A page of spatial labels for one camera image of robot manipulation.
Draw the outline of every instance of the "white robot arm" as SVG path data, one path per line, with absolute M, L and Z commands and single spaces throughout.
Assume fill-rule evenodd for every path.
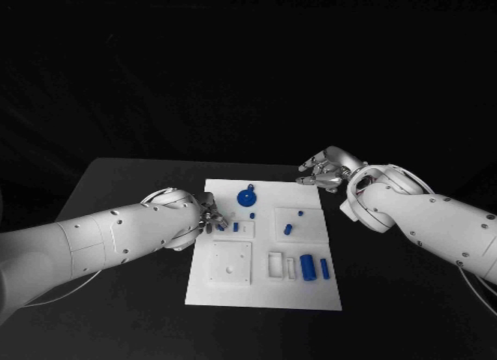
M 0 325 L 53 287 L 158 249 L 184 249 L 206 228 L 228 226 L 212 193 L 173 188 L 134 205 L 0 233 Z
M 384 233 L 398 225 L 407 239 L 452 264 L 497 284 L 497 216 L 447 196 L 395 165 L 368 165 L 330 146 L 300 166 L 297 178 L 330 193 L 348 180 L 345 215 Z

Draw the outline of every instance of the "robotic hand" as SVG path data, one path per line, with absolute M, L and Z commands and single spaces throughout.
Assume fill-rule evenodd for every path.
M 497 284 L 497 216 L 437 195 L 395 165 L 368 165 L 330 146 L 299 167 L 313 175 L 297 178 L 335 193 L 348 181 L 339 209 L 352 221 L 384 233 L 398 225 L 407 239 L 460 269 Z
M 180 251 L 215 224 L 228 226 L 212 193 L 169 187 L 138 204 L 0 233 L 0 325 L 53 287 L 163 247 Z

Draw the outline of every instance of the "blue cylinder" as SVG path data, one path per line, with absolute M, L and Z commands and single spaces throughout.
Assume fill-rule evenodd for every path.
M 316 280 L 316 271 L 314 271 L 314 263 L 313 257 L 310 255 L 300 256 L 300 264 L 301 264 L 301 275 L 306 281 Z
M 254 186 L 249 184 L 248 189 L 242 190 L 236 195 L 236 202 L 244 206 L 249 207 L 257 201 L 257 195 L 252 192 Z
M 291 233 L 293 226 L 290 224 L 286 225 L 286 229 L 283 230 L 283 233 L 288 235 Z
M 322 273 L 323 273 L 323 278 L 327 280 L 329 277 L 329 269 L 326 268 L 326 260 L 320 259 L 320 264 L 322 264 Z

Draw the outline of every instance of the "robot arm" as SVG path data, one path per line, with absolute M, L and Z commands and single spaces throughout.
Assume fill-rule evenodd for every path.
M 417 246 L 497 284 L 495 215 L 434 194 L 407 170 L 369 166 L 333 146 L 299 170 L 310 167 L 313 176 L 297 178 L 299 184 L 336 192 L 348 180 L 348 198 L 339 208 L 353 221 L 379 233 L 397 224 Z
M 167 188 L 140 204 L 0 233 L 0 325 L 53 287 L 163 247 L 180 251 L 212 224 L 228 226 L 212 193 Z

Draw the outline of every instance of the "black table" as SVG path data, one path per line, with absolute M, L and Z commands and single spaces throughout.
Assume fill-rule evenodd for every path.
M 293 166 L 99 158 L 57 220 L 205 179 L 293 182 Z M 0 359 L 497 359 L 497 319 L 446 264 L 397 227 L 378 234 L 320 190 L 343 311 L 186 306 L 193 247 L 106 269 L 0 328 Z M 55 291 L 75 288 L 86 277 Z

